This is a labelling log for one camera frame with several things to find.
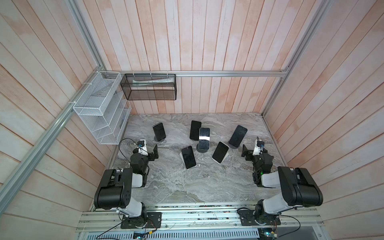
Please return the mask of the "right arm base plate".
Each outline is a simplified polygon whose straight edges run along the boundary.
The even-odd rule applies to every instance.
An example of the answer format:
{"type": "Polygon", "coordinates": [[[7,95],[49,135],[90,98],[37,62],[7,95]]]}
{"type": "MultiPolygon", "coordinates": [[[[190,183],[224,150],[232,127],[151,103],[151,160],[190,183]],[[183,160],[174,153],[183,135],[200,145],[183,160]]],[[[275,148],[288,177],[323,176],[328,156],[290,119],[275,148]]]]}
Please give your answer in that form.
{"type": "Polygon", "coordinates": [[[242,226],[279,226],[281,220],[278,215],[269,215],[263,211],[250,210],[248,208],[237,209],[242,226]]]}

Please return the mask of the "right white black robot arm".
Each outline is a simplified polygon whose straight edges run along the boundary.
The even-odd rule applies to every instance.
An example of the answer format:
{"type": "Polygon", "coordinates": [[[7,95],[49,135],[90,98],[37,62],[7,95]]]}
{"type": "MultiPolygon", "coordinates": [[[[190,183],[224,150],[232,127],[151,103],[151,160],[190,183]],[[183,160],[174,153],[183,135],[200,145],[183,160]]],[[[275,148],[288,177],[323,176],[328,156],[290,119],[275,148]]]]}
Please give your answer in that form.
{"type": "Polygon", "coordinates": [[[275,196],[258,201],[254,211],[257,221],[264,223],[284,211],[323,204],[323,194],[307,169],[280,166],[272,172],[274,157],[263,145],[257,145],[256,150],[257,154],[245,145],[242,149],[242,157],[253,164],[254,183],[262,188],[280,189],[275,196]]]}

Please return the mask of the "white folding phone stand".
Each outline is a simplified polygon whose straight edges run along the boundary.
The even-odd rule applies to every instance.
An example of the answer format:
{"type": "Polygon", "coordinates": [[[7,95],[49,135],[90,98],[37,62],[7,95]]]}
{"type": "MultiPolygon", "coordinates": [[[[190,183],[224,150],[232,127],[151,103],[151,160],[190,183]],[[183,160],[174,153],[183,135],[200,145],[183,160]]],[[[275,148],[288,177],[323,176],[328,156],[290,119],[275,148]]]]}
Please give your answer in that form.
{"type": "Polygon", "coordinates": [[[193,161],[185,160],[182,153],[180,153],[180,157],[186,169],[191,169],[197,165],[195,160],[193,161]]]}

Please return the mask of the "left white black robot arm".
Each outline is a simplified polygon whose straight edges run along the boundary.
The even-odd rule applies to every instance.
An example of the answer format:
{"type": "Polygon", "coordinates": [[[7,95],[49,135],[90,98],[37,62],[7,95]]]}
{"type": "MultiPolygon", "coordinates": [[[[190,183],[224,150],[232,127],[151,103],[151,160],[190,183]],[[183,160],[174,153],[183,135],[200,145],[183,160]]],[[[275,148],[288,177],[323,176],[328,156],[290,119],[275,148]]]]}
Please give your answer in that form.
{"type": "Polygon", "coordinates": [[[131,155],[131,167],[121,171],[105,170],[94,197],[96,209],[115,209],[127,218],[145,221],[148,218],[145,204],[132,197],[132,189],[143,188],[149,175],[149,162],[159,158],[158,146],[144,154],[145,141],[131,155]]]}

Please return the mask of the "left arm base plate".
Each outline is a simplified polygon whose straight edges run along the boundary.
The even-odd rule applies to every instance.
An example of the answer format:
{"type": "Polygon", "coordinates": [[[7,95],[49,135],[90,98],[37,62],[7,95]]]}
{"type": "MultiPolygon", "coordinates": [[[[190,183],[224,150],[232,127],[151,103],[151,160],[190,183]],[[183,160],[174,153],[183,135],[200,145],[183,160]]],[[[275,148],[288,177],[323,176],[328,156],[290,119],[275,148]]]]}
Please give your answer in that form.
{"type": "Polygon", "coordinates": [[[141,215],[140,217],[127,218],[123,217],[123,222],[121,224],[121,229],[144,229],[152,228],[159,229],[162,223],[162,213],[161,212],[149,212],[146,215],[141,215]]]}

